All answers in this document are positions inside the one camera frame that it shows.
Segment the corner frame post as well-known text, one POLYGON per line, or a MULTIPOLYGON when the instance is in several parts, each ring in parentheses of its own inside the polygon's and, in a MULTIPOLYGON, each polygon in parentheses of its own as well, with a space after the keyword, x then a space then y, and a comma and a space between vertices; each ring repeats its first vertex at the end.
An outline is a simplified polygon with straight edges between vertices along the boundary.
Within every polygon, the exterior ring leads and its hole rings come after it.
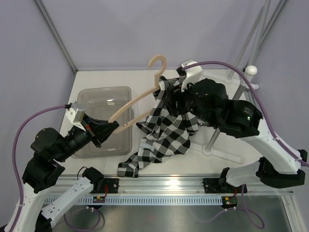
POLYGON ((42 0, 34 0, 33 2, 35 4, 35 6, 37 7, 39 13, 41 14, 45 24, 47 25, 52 37, 54 38, 58 48, 60 49, 65 61, 69 65, 72 72, 74 74, 76 74, 78 72, 78 68, 74 64, 74 61, 73 61, 71 55, 69 54, 65 44, 63 43, 63 40, 62 40, 60 34, 58 33, 58 30, 56 29, 56 26, 54 25, 53 20, 50 16, 49 12, 47 11, 47 8, 46 8, 44 2, 42 0))
POLYGON ((264 1, 264 4, 259 10, 257 17, 254 20, 254 23, 239 53, 238 64, 240 63, 240 60, 242 59, 244 52, 246 51, 249 45, 249 42, 252 40, 252 38, 254 38, 251 53, 249 55, 248 61, 242 67, 242 71, 245 71, 245 68, 247 66, 256 64, 256 61, 260 53, 262 52, 262 49, 264 48, 269 36, 274 30, 276 23, 278 22, 279 17, 283 13, 288 2, 289 0, 280 0, 276 5, 274 11, 272 12, 270 18, 267 20, 271 1, 270 0, 264 1))

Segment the aluminium mounting rail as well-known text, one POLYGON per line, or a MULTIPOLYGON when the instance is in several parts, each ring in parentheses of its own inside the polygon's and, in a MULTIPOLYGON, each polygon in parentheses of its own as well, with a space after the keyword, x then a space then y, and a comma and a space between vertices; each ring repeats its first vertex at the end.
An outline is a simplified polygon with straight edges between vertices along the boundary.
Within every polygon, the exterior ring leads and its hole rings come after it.
MULTIPOLYGON (((138 178, 118 177, 106 175, 107 179, 119 179, 118 195, 202 195, 205 194, 202 180, 203 176, 155 176, 146 175, 138 178)), ((67 191, 77 182, 73 175, 61 176, 53 194, 67 191)), ((247 195, 293 195, 291 189, 277 189, 262 184, 246 184, 247 195)))

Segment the white garment rack stand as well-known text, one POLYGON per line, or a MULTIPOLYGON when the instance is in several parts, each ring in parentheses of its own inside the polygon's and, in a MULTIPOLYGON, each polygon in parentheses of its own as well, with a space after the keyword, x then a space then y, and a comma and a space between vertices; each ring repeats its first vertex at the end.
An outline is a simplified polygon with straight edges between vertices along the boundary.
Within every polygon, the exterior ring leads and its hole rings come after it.
MULTIPOLYGON (((245 68, 243 75, 248 81, 251 81, 256 73, 257 68, 254 65, 249 65, 245 68)), ((235 138, 244 138, 258 134, 257 125, 259 119, 262 118, 260 111, 252 106, 251 103, 240 100, 243 92, 250 86, 251 85, 247 85, 243 79, 240 80, 240 85, 236 90, 233 99, 229 100, 226 104, 225 124, 216 128, 207 145, 201 146, 192 143, 188 152, 197 152, 205 157, 217 157, 232 163, 244 164, 243 157, 233 155, 230 151, 224 152, 222 149, 213 149, 213 145, 218 139, 220 133, 225 133, 226 135, 235 138)))

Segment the beige wooden hanger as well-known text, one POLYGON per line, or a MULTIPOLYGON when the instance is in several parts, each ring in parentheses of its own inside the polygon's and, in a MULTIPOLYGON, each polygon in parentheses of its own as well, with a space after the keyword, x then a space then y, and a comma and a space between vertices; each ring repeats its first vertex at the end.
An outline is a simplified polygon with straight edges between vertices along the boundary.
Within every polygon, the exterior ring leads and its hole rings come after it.
MULTIPOLYGON (((138 101, 147 97, 148 95, 152 95, 154 92, 160 90, 159 79, 160 79, 160 76, 164 73, 164 71, 167 67, 167 60, 166 60, 166 57, 164 55, 156 55, 149 61, 148 67, 149 68, 153 67, 153 65, 157 61, 161 61, 162 66, 161 66, 161 69, 157 73, 155 73, 155 75, 154 75, 154 87, 147 90, 146 92, 140 94, 139 96, 137 96, 136 98, 132 99, 127 104, 125 104, 122 108, 120 108, 116 113, 114 113, 110 117, 108 122, 114 122, 119 116, 121 116, 127 109, 129 109, 135 103, 137 103, 138 101)), ((135 123, 139 122, 143 118, 146 118, 150 114, 150 112, 151 112, 151 110, 149 110, 149 111, 141 114, 140 116, 130 120, 129 122, 127 122, 123 126, 118 127, 113 133, 115 133, 115 134, 120 133, 120 132, 128 129, 129 127, 133 126, 135 123)))

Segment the black white checkered shirt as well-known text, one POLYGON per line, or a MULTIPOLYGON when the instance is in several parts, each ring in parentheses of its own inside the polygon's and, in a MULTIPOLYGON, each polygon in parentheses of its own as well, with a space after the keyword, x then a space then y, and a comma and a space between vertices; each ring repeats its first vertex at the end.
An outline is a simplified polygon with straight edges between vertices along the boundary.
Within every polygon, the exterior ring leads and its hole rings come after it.
POLYGON ((200 128, 198 119, 191 113, 172 116, 163 104, 168 87, 176 87, 183 80, 160 77, 160 90, 154 93, 155 105, 150 115, 143 122, 136 123, 145 136, 138 151, 118 164, 118 176, 137 178, 139 171, 150 164, 163 163, 171 156, 185 154, 190 148, 190 137, 200 128))

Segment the right corner frame post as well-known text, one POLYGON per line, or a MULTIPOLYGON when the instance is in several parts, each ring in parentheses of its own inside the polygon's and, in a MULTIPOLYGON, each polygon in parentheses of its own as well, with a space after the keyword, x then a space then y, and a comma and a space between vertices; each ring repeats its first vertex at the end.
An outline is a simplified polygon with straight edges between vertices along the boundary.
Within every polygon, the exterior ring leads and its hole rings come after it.
POLYGON ((276 23, 278 22, 279 17, 283 13, 288 2, 289 0, 280 0, 276 5, 274 11, 272 12, 270 18, 267 20, 271 1, 270 0, 264 1, 264 4, 259 10, 257 17, 254 20, 254 23, 239 53, 238 64, 240 63, 240 60, 242 59, 244 52, 246 51, 249 45, 249 42, 252 40, 252 38, 254 38, 251 53, 249 55, 248 61, 242 67, 242 71, 245 71, 245 68, 247 66, 256 64, 256 61, 260 53, 262 52, 262 49, 264 48, 269 36, 274 30, 276 23))

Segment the left corner frame post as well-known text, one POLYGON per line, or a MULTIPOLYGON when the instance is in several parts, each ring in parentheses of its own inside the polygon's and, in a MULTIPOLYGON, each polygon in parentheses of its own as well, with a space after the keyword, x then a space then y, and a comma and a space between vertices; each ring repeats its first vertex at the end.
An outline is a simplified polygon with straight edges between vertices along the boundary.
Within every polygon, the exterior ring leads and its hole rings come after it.
POLYGON ((39 13, 41 14, 45 24, 47 25, 52 37, 54 38, 58 48, 60 49, 65 61, 69 65, 72 72, 74 74, 76 74, 78 72, 78 68, 74 64, 74 61, 73 61, 71 55, 69 54, 65 44, 63 43, 63 40, 62 40, 60 34, 58 33, 58 30, 56 29, 56 26, 54 25, 53 20, 50 16, 49 12, 47 11, 47 8, 46 8, 44 2, 42 0, 34 0, 33 2, 35 4, 35 6, 37 7, 39 13))

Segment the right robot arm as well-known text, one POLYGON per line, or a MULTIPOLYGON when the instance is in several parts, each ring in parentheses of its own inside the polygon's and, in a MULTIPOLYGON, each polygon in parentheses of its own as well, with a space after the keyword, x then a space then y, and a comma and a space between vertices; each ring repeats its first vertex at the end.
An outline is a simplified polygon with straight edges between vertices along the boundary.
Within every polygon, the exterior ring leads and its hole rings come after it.
POLYGON ((250 144, 262 157, 256 162, 238 168, 224 168, 218 178, 203 180, 205 192, 234 193, 246 191, 243 185, 263 183, 283 189, 305 183, 301 161, 306 161, 305 150, 287 151, 283 141, 272 137, 261 111, 249 101, 230 100, 225 86, 211 79, 168 87, 164 103, 176 116, 192 113, 208 127, 250 144))

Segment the clear plastic bin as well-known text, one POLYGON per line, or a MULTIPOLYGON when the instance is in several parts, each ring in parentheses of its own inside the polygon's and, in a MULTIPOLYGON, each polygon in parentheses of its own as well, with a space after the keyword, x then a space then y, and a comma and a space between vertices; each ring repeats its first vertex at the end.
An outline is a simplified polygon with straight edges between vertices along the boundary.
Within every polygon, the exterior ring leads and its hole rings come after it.
MULTIPOLYGON (((85 113, 95 119, 108 120, 114 113, 131 100, 131 89, 122 87, 101 87, 83 89, 79 92, 77 102, 85 105, 85 113)), ((132 129, 112 134, 98 148, 89 143, 76 152, 74 159, 89 159, 127 155, 132 149, 132 129)))

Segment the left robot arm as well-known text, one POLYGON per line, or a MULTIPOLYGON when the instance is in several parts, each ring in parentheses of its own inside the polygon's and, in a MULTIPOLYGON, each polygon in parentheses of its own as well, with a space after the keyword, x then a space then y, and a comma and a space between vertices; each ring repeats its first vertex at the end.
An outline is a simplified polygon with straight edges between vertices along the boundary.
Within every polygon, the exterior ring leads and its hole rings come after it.
POLYGON ((30 146, 34 156, 22 176, 23 193, 4 231, 50 232, 82 197, 108 189, 104 175, 89 167, 69 190, 53 203, 43 206, 65 170, 60 163, 89 143, 100 147, 119 126, 116 121, 97 120, 87 115, 84 115, 81 125, 81 128, 73 126, 65 137, 53 128, 43 129, 36 135, 30 146))

